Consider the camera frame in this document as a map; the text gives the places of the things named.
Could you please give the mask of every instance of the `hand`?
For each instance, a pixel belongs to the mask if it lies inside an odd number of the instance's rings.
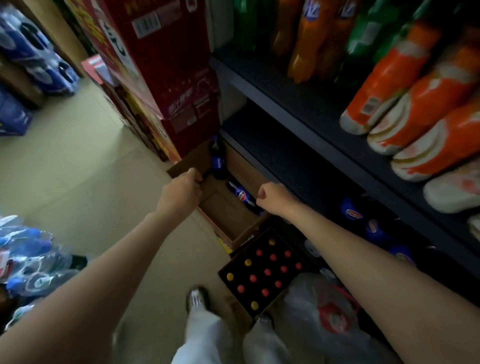
[[[163,186],[156,213],[172,216],[180,224],[200,203],[202,190],[198,182],[202,180],[202,175],[195,168],[174,178]]]
[[[289,210],[299,203],[281,183],[265,183],[258,191],[257,205],[282,218],[287,218]]]

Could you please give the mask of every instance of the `person's left hand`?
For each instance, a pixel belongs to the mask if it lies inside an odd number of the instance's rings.
[[[156,212],[171,215],[180,224],[200,203],[202,190],[198,182],[202,180],[202,175],[195,168],[174,178],[163,186]]]

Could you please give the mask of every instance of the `beige floor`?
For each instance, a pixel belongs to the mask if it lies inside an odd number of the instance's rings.
[[[98,255],[155,208],[168,167],[85,80],[74,97],[51,99],[27,135],[0,140],[0,211],[24,216],[76,253]],[[125,362],[170,363],[183,342],[185,293],[195,283],[227,315],[216,275],[227,261],[198,213],[176,229],[127,311]]]

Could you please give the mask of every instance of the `pants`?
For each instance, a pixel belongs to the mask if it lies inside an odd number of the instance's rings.
[[[172,364],[233,363],[233,340],[227,325],[217,315],[194,307],[187,321],[185,344]],[[243,339],[245,364],[289,364],[288,350],[272,326],[257,322]]]

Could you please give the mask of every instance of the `forearm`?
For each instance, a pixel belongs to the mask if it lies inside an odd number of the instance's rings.
[[[305,205],[295,204],[285,217],[317,247],[405,363],[478,359],[478,308]]]
[[[90,362],[108,341],[152,259],[178,223],[168,213],[149,214],[7,331],[0,338],[2,360]]]

